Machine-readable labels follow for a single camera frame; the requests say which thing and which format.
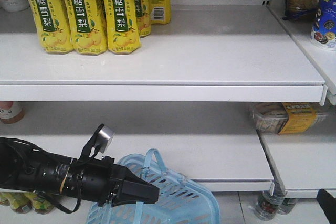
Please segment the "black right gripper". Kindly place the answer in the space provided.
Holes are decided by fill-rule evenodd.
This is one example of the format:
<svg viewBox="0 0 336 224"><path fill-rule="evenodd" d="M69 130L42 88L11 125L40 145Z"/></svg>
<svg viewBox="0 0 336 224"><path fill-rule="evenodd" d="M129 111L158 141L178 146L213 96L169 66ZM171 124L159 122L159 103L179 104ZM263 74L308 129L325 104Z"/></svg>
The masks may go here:
<svg viewBox="0 0 336 224"><path fill-rule="evenodd" d="M335 224L335 198L325 189L319 189L316 200L322 208L328 222Z"/></svg>

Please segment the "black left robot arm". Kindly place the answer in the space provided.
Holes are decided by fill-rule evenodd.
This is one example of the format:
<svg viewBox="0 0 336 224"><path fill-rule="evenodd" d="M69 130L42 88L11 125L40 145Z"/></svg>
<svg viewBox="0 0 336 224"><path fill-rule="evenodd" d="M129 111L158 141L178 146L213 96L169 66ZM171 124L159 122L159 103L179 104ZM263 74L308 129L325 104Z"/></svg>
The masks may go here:
<svg viewBox="0 0 336 224"><path fill-rule="evenodd" d="M50 153L39 146L17 138L1 138L1 188L35 192L61 211L67 209L51 195L77 199L74 211L82 200L99 207L154 204L158 187L140 179L127 167L117 165L109 156L95 158L101 145L87 143L79 159Z"/></svg>

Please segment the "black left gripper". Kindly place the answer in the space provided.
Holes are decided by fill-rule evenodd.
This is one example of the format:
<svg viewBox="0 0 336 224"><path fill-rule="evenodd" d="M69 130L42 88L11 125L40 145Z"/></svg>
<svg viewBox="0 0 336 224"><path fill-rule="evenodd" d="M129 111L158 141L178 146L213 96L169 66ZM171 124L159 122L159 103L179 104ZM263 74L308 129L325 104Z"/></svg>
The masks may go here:
<svg viewBox="0 0 336 224"><path fill-rule="evenodd" d="M103 206L112 198L111 206L115 207L137 202L154 204L159 199L158 187L142 180L127 167L115 164L109 156L102 160L83 156L77 164L78 200Z"/></svg>

